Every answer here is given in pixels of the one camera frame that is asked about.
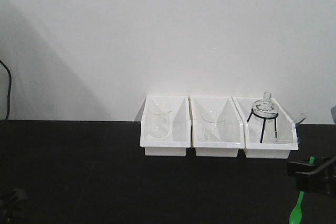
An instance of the black countertop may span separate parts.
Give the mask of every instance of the black countertop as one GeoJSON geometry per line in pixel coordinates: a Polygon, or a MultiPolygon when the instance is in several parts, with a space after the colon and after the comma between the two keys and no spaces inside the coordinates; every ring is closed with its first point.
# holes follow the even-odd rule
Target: black countertop
{"type": "MultiPolygon", "coordinates": [[[[290,161],[336,154],[336,125],[301,125],[290,161]]],[[[283,159],[146,157],[134,122],[9,121],[0,193],[24,188],[28,223],[288,223],[298,192],[283,159]]],[[[305,194],[302,224],[336,223],[305,194]]]]}

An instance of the black cable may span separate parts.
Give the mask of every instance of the black cable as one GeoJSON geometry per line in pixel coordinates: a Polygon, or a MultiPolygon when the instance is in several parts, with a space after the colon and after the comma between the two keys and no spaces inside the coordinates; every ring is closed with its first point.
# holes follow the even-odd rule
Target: black cable
{"type": "Polygon", "coordinates": [[[0,124],[0,125],[3,125],[8,120],[9,113],[10,113],[10,107],[11,107],[11,95],[10,95],[11,91],[10,90],[12,89],[12,75],[11,75],[11,71],[9,70],[9,68],[2,62],[2,60],[0,60],[0,63],[6,69],[8,73],[8,77],[9,77],[8,94],[7,94],[7,113],[6,113],[5,120],[3,120],[3,122],[0,124]]]}

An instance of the white plastic tray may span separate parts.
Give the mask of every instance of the white plastic tray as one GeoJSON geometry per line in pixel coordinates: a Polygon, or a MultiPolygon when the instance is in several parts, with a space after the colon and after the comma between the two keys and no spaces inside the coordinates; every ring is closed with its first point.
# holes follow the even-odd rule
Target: white plastic tray
{"type": "Polygon", "coordinates": [[[269,120],[265,124],[263,143],[260,143],[263,123],[257,121],[254,115],[251,116],[250,121],[247,123],[253,103],[260,99],[262,98],[233,97],[233,101],[244,123],[245,155],[250,158],[288,158],[291,150],[298,150],[295,124],[274,98],[271,98],[272,102],[279,106],[277,138],[274,137],[273,120],[269,120]]]}
{"type": "Polygon", "coordinates": [[[237,157],[238,150],[245,147],[244,125],[231,97],[191,96],[190,103],[193,120],[192,146],[196,149],[196,156],[237,157]],[[201,115],[209,111],[222,113],[225,118],[225,126],[218,133],[218,142],[202,140],[201,115]]]}
{"type": "Polygon", "coordinates": [[[191,120],[187,96],[166,97],[148,95],[141,120],[140,146],[146,156],[185,156],[186,148],[191,147],[191,120]],[[170,107],[170,126],[165,137],[152,137],[149,134],[149,109],[156,104],[170,107]]]}

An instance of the black ring stand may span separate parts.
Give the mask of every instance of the black ring stand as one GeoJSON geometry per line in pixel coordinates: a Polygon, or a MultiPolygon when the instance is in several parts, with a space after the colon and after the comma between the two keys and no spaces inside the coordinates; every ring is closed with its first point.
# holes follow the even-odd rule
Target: black ring stand
{"type": "Polygon", "coordinates": [[[277,113],[274,117],[272,117],[272,118],[265,118],[265,117],[263,117],[263,116],[256,115],[256,114],[254,113],[254,111],[253,111],[253,108],[252,108],[252,109],[251,109],[251,114],[250,114],[250,116],[248,117],[247,122],[250,120],[252,114],[255,115],[255,116],[258,117],[258,118],[264,119],[264,122],[262,123],[262,124],[263,124],[263,125],[262,125],[263,127],[262,127],[262,130],[261,130],[261,137],[260,137],[260,143],[261,143],[261,144],[262,144],[262,139],[263,139],[263,137],[264,137],[264,131],[265,131],[265,123],[266,123],[266,120],[272,120],[272,119],[274,119],[274,132],[275,132],[275,137],[278,136],[278,133],[277,133],[277,117],[278,117],[278,115],[279,115],[278,113],[277,113]]]}

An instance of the clear glass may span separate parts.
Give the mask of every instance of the clear glass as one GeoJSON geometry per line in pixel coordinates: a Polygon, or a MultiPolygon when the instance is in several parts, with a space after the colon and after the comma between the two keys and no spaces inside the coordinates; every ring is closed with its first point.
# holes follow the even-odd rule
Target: clear glass
{"type": "Polygon", "coordinates": [[[253,104],[253,111],[256,115],[264,118],[273,118],[278,113],[278,106],[271,101],[272,94],[265,92],[261,100],[255,101],[253,104]]]}
{"type": "Polygon", "coordinates": [[[298,127],[306,118],[306,114],[300,113],[300,116],[294,120],[295,128],[298,127]]]}
{"type": "Polygon", "coordinates": [[[224,128],[225,118],[223,114],[210,111],[201,115],[202,117],[202,141],[220,142],[220,131],[224,128]]]}
{"type": "Polygon", "coordinates": [[[153,137],[165,137],[170,127],[171,110],[166,104],[156,104],[149,109],[150,113],[150,135],[153,137]]]}

